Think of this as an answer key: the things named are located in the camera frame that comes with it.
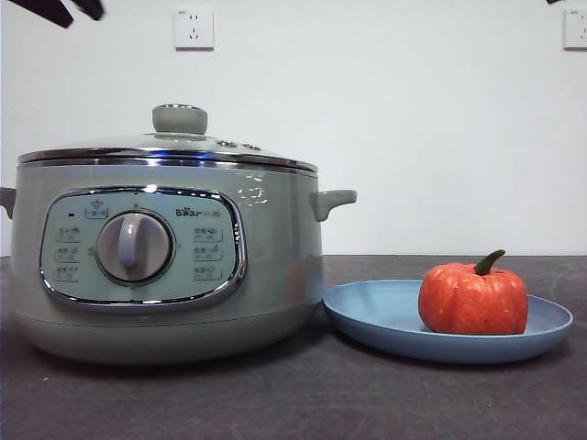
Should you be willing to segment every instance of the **dark countertop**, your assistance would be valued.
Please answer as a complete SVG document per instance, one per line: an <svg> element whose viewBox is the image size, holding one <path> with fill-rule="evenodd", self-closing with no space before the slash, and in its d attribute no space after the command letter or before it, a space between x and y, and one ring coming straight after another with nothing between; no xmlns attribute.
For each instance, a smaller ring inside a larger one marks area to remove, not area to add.
<svg viewBox="0 0 587 440"><path fill-rule="evenodd" d="M325 257L327 287L422 278L476 258ZM570 309L542 357L457 366L397 357L338 332L322 308L254 353L190 365L86 365L29 346L2 311L2 438L580 439L587 433L587 257L504 257L528 292ZM2 274L8 270L2 258Z"/></svg>

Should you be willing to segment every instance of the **pumpkin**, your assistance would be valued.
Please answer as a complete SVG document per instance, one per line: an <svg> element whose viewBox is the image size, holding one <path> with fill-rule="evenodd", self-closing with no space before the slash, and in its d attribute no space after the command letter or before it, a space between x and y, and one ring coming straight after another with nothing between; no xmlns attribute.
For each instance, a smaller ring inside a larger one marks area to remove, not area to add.
<svg viewBox="0 0 587 440"><path fill-rule="evenodd" d="M428 272L418 295L418 312L435 332L457 335L514 335L526 329L528 302L522 279L493 263L496 250L479 264L449 263Z"/></svg>

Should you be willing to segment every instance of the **electrical socket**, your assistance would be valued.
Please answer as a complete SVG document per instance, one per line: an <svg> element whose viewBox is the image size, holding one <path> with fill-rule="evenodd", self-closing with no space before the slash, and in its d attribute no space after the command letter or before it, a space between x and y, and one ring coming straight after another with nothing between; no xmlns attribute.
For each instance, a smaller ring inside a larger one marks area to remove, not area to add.
<svg viewBox="0 0 587 440"><path fill-rule="evenodd" d="M567 9L563 29L565 50L587 50L587 9Z"/></svg>
<svg viewBox="0 0 587 440"><path fill-rule="evenodd" d="M179 9L173 15L173 42L176 49L214 48L214 9Z"/></svg>

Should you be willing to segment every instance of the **function button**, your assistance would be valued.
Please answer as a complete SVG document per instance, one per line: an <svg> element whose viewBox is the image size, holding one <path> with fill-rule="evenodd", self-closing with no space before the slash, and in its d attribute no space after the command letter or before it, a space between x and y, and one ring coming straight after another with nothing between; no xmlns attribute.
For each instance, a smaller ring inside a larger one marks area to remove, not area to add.
<svg viewBox="0 0 587 440"><path fill-rule="evenodd" d="M80 228L74 227L60 227L57 230L55 239L60 243L80 243L82 240Z"/></svg>
<svg viewBox="0 0 587 440"><path fill-rule="evenodd" d="M194 261L220 261L222 249L218 245L203 245L194 248Z"/></svg>
<svg viewBox="0 0 587 440"><path fill-rule="evenodd" d="M222 147L230 147L232 149L235 149L238 146L236 142L230 140L218 140L216 143Z"/></svg>
<svg viewBox="0 0 587 440"><path fill-rule="evenodd" d="M77 263L80 261L79 252L77 246L60 247L55 251L54 258L58 263Z"/></svg>
<svg viewBox="0 0 587 440"><path fill-rule="evenodd" d="M197 227L194 229L194 241L213 243L222 241L222 230L215 227Z"/></svg>
<svg viewBox="0 0 587 440"><path fill-rule="evenodd" d="M80 280L78 272L77 264L62 264L53 272L53 278L55 281L78 282Z"/></svg>
<svg viewBox="0 0 587 440"><path fill-rule="evenodd" d="M85 218L107 218L108 206L100 199L95 199L85 207Z"/></svg>
<svg viewBox="0 0 587 440"><path fill-rule="evenodd" d="M243 146L244 148L246 148L246 149L254 149L254 150L256 150L256 151L259 151L259 150L260 150L260 148L259 148L259 147L257 147L256 145L252 145L252 144L242 144L242 146Z"/></svg>
<svg viewBox="0 0 587 440"><path fill-rule="evenodd" d="M194 281L211 281L220 280L222 277L222 269L219 266L206 265L196 266L194 268Z"/></svg>

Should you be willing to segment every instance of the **green stem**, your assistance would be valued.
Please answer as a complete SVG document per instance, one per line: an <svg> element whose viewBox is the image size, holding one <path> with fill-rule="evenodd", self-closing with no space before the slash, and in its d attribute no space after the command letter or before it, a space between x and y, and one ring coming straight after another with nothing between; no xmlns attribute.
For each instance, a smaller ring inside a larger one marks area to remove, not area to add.
<svg viewBox="0 0 587 440"><path fill-rule="evenodd" d="M487 275L491 271L493 263L502 257L504 253L505 251L503 249L499 249L489 254L475 266L475 273L477 275Z"/></svg>

